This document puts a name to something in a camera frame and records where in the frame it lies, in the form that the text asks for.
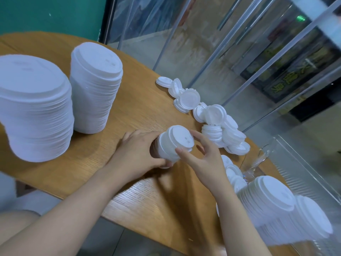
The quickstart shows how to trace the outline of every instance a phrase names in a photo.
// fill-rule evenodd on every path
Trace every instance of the person's left hand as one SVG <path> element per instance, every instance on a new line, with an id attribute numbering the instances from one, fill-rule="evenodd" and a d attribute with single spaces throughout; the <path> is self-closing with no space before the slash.
<path id="1" fill-rule="evenodd" d="M 133 181 L 142 177 L 147 171 L 158 167 L 171 167 L 172 162 L 166 159 L 153 158 L 149 148 L 161 132 L 126 132 L 122 144 L 115 151 L 107 167 L 119 170 L 125 175 L 126 181 Z"/>

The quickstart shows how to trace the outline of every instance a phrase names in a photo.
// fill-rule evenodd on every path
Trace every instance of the person's left arm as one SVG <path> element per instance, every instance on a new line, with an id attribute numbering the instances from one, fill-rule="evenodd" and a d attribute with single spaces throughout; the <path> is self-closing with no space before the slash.
<path id="1" fill-rule="evenodd" d="M 109 163 L 87 183 L 36 222 L 0 246 L 0 255 L 76 255 L 110 199 L 148 170 L 170 166 L 152 158 L 149 147 L 159 132 L 126 133 Z"/>

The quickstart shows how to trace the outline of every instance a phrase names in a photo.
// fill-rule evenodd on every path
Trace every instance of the green wall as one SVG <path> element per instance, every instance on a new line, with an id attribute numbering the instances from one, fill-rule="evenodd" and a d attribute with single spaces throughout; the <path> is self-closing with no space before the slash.
<path id="1" fill-rule="evenodd" d="M 97 40 L 106 0 L 0 0 L 0 35 L 50 31 Z"/>

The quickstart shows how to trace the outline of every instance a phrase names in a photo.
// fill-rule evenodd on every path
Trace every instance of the wooden tabletop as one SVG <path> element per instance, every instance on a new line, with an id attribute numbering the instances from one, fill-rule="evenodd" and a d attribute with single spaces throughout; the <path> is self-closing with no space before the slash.
<path id="1" fill-rule="evenodd" d="M 70 54 L 84 38 L 46 32 L 0 36 L 0 55 L 25 54 L 44 58 L 70 74 Z M 30 163 L 11 151 L 0 126 L 0 170 L 58 198 L 83 185 L 113 154 L 126 131 L 165 131 L 172 125 L 201 129 L 192 114 L 173 106 L 167 89 L 156 85 L 159 75 L 129 55 L 112 49 L 122 60 L 123 79 L 111 108 L 107 125 L 100 133 L 74 132 L 69 149 L 57 159 Z M 250 153 L 259 148 L 247 138 Z M 240 166 L 245 156 L 229 155 Z M 195 148 L 193 154 L 201 156 Z M 262 170 L 284 182 L 271 162 Z M 103 217 L 184 254 L 226 255 L 215 200 L 193 170 L 178 162 L 170 170 L 154 169 L 145 178 L 126 185 L 110 201 Z M 296 255 L 291 246 L 271 248 L 273 255 Z"/>

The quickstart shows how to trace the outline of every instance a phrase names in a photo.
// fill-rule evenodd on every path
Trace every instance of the hand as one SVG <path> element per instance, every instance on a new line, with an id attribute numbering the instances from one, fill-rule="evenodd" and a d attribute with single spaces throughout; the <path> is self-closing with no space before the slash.
<path id="1" fill-rule="evenodd" d="M 172 166 L 172 162 L 156 159 L 150 155 L 151 143 L 160 134 L 157 131 L 142 132 L 139 129 L 132 133 L 125 133 L 122 144 L 108 162 L 108 167 L 120 169 L 126 181 L 130 182 L 142 177 L 152 168 Z"/>
<path id="2" fill-rule="evenodd" d="M 202 184 L 215 195 L 217 188 L 230 185 L 219 148 L 202 133 L 194 130 L 190 130 L 190 133 L 202 144 L 197 145 L 197 148 L 204 155 L 203 159 L 196 158 L 185 149 L 176 148 L 175 151 L 181 160 L 193 168 Z"/>

